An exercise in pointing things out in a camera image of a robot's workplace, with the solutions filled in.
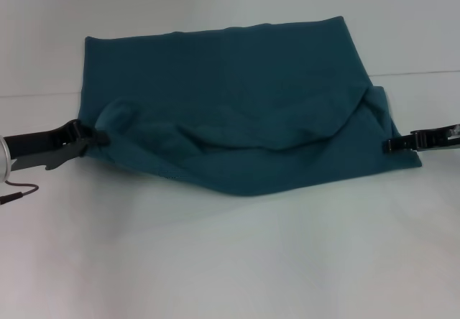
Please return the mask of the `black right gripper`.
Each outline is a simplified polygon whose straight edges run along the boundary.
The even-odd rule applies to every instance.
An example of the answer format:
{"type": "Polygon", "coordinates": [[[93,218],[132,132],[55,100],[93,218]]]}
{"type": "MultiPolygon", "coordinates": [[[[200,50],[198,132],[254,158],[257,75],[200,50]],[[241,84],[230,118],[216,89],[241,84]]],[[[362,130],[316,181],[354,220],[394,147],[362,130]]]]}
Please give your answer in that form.
{"type": "Polygon", "coordinates": [[[459,131],[458,124],[431,129],[427,133],[424,130],[412,131],[409,135],[383,141],[382,151],[384,153],[404,150],[420,151],[426,148],[426,142],[429,150],[458,149],[459,131]]]}

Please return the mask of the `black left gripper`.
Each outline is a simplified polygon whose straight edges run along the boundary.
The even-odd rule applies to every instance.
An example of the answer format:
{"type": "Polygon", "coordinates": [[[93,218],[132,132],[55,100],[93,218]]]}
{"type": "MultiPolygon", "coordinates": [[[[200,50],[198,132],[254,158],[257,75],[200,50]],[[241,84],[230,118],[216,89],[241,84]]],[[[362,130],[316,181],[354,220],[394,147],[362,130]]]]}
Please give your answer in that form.
{"type": "Polygon", "coordinates": [[[80,120],[69,121],[50,131],[5,137],[12,160],[11,171],[44,166],[54,170],[83,155],[88,145],[106,146],[109,136],[86,126],[80,120]]]}

